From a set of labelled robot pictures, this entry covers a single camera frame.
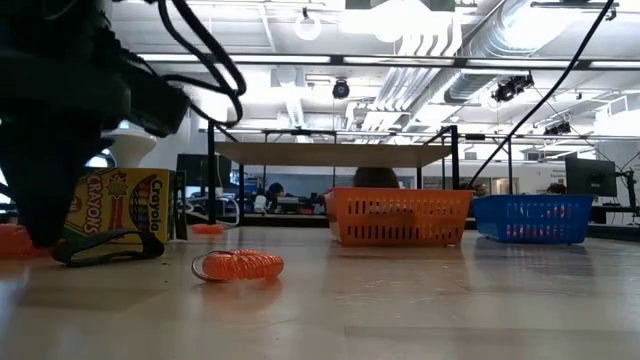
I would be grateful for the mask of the wooden shelf riser black legs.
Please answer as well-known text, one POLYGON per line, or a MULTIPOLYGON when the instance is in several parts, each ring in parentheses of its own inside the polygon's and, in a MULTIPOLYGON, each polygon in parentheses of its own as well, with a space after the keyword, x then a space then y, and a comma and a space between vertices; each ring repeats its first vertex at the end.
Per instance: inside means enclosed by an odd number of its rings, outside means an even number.
POLYGON ((446 158, 443 145, 222 142, 219 154, 240 165, 414 168, 446 158))

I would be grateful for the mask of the yellow green crayon box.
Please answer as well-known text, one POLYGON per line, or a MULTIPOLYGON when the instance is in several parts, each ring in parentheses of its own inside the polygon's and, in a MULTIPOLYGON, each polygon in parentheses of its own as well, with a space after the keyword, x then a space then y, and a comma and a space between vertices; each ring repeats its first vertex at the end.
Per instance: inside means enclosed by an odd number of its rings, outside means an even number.
POLYGON ((182 188, 183 174, 168 169, 91 169, 76 185, 63 237, 135 229, 166 243, 175 235, 176 198, 182 188))

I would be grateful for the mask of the black ceiling spotlight cluster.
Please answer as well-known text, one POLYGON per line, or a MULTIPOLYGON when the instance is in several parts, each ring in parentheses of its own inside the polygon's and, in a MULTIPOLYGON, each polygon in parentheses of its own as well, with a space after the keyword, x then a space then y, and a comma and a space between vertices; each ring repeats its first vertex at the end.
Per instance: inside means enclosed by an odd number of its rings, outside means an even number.
POLYGON ((499 82, 497 88, 492 92, 491 98, 498 103, 509 102, 525 89, 534 85, 535 82, 531 74, 513 76, 506 81, 499 82))

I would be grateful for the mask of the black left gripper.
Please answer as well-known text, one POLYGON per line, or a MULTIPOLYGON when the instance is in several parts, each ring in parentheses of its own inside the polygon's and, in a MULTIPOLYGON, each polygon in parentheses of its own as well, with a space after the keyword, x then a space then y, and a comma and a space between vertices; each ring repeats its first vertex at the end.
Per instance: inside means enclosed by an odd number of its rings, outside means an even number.
MULTIPOLYGON (((128 115, 110 13, 110 0, 0 0, 0 119, 128 115)), ((0 171, 34 245, 58 242, 85 164, 111 144, 94 121, 0 125, 0 171)))

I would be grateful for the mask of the round white ceiling lamp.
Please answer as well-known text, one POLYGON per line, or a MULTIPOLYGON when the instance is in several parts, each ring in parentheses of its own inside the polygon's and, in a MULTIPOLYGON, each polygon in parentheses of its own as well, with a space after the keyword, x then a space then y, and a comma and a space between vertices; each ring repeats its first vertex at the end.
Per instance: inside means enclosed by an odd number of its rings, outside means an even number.
POLYGON ((296 36, 304 41, 314 41, 322 32, 321 20, 313 14, 300 14, 294 23, 296 36))

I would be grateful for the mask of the black elastic band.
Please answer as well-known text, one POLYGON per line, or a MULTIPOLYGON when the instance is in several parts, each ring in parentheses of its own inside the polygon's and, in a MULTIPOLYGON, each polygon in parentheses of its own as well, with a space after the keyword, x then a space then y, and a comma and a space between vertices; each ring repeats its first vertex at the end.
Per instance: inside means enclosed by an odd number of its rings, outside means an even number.
POLYGON ((116 229, 80 239, 60 241, 51 251, 52 258, 67 267, 89 267, 113 262, 155 259, 164 254, 164 244, 151 232, 137 229, 116 229), (94 249, 125 235, 136 235, 141 240, 140 251, 123 250, 86 258, 75 258, 80 252, 94 249))

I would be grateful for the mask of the orange plastic basket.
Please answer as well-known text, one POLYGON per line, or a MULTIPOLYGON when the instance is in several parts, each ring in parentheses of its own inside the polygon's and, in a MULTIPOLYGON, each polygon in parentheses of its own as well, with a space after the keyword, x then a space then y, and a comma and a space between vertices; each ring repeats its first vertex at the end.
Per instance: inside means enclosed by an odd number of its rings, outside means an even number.
POLYGON ((457 246, 471 193, 342 187, 325 201, 332 235, 344 246, 457 246))

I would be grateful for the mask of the dark wide monitor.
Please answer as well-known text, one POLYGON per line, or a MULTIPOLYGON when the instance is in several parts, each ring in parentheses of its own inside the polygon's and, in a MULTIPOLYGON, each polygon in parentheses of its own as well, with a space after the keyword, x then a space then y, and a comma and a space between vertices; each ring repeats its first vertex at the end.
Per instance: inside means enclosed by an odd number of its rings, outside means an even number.
MULTIPOLYGON (((200 154, 178 154, 177 171, 183 171, 186 175, 187 186, 208 187, 209 186, 209 162, 207 155, 200 154)), ((224 156, 216 155, 213 161, 213 168, 216 170, 214 178, 216 187, 228 188, 231 184, 232 163, 224 156)))

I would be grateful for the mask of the black computer monitor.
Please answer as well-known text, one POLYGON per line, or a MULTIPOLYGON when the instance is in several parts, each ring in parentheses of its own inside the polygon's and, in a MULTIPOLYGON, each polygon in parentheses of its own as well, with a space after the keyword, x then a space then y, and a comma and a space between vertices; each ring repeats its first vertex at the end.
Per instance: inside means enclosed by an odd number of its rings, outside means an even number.
POLYGON ((617 171, 614 162, 567 158, 565 170, 569 194, 617 196, 617 171))

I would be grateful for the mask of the blue plastic basket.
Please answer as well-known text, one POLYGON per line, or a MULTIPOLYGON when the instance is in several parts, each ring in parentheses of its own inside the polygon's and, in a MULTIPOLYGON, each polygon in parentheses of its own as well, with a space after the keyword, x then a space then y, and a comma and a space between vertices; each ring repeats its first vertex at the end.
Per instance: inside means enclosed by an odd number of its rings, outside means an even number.
POLYGON ((479 234, 502 243, 580 244, 586 236, 592 210, 589 195, 490 195, 472 200, 472 212, 479 234), (507 223, 566 224, 574 229, 564 242, 501 241, 507 223))

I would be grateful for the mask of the silver ventilation duct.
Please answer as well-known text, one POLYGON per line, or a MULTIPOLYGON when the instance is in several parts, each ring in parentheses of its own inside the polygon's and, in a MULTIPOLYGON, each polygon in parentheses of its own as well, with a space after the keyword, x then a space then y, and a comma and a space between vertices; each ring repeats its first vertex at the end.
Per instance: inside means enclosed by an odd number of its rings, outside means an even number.
MULTIPOLYGON (((563 33, 582 13, 566 5, 548 7, 558 0, 506 0, 462 49, 465 57, 527 58, 563 33)), ((433 101, 462 104, 497 76, 462 70, 440 72, 443 86, 433 101)))

